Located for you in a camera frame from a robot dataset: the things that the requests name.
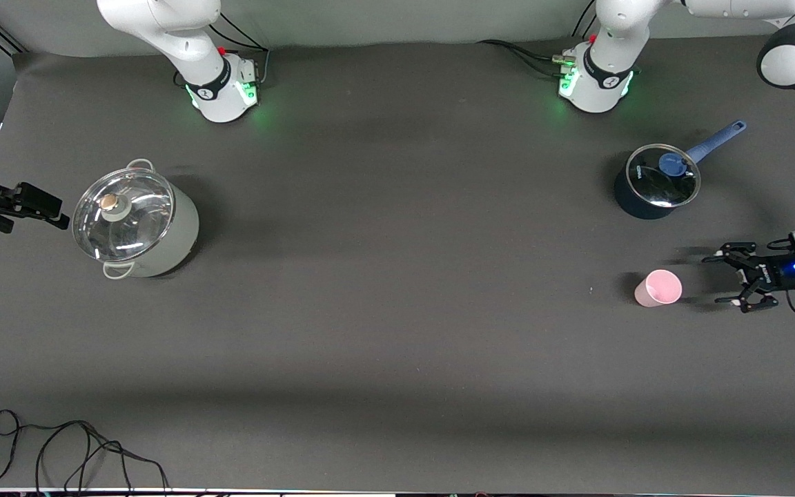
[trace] pink cup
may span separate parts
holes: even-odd
[[[683,284],[679,277],[665,269],[656,269],[641,281],[634,290],[634,298],[643,307],[656,307],[679,300],[683,294]]]

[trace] cooking pot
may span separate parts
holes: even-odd
[[[698,163],[720,145],[747,129],[735,121],[688,152],[665,144],[637,148],[616,176],[616,202],[641,220],[659,220],[693,201],[701,189]]]
[[[167,273],[198,238],[195,204],[142,158],[92,184],[73,219],[79,248],[110,280]]]

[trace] saucepan lid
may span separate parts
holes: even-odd
[[[663,208],[688,204],[701,188],[695,161],[679,148],[665,144],[637,148],[627,160],[625,179],[634,195]]]
[[[150,161],[137,159],[98,179],[81,196],[72,235],[92,258],[122,262],[156,245],[173,215],[173,187]]]

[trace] green led light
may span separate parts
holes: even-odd
[[[189,85],[186,85],[186,93],[188,93],[189,98],[192,99],[192,107],[198,109],[198,101],[195,101],[195,95],[192,94],[192,91],[189,89]]]
[[[244,103],[248,107],[256,104],[256,94],[253,83],[239,83],[235,81],[235,88],[240,92],[241,99],[244,100]]]
[[[627,81],[625,81],[625,87],[621,90],[621,97],[627,95],[628,88],[631,88],[631,79],[634,78],[634,71],[631,70],[630,75],[627,75]]]
[[[559,91],[564,97],[570,97],[572,95],[572,90],[575,89],[575,83],[578,81],[578,69],[573,67],[568,75],[564,76],[564,79],[568,79],[568,81],[562,82]]]

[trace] pot handle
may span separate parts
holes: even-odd
[[[695,161],[695,164],[700,163],[704,157],[707,157],[707,154],[710,154],[710,152],[713,152],[717,147],[725,144],[725,142],[728,142],[730,139],[735,138],[745,129],[747,129],[747,123],[741,120],[735,121],[731,125],[714,133],[710,138],[705,139],[701,144],[689,148],[687,154],[691,157],[691,160]]]
[[[125,277],[130,276],[130,274],[133,273],[133,268],[135,268],[136,266],[137,265],[135,262],[130,262],[128,264],[104,263],[104,276],[108,277],[108,279],[110,280],[122,280]],[[110,273],[110,271],[107,271],[110,269],[124,269],[126,271],[124,271],[124,273]]]
[[[146,166],[135,166],[135,164],[139,164],[139,163],[143,163],[143,162],[146,163]],[[144,159],[144,158],[134,159],[134,160],[130,161],[129,163],[127,163],[127,166],[124,166],[124,167],[135,167],[137,169],[148,169],[148,170],[151,170],[151,172],[153,172],[153,173],[155,172],[155,166],[152,166],[152,163],[149,161],[149,159]]]

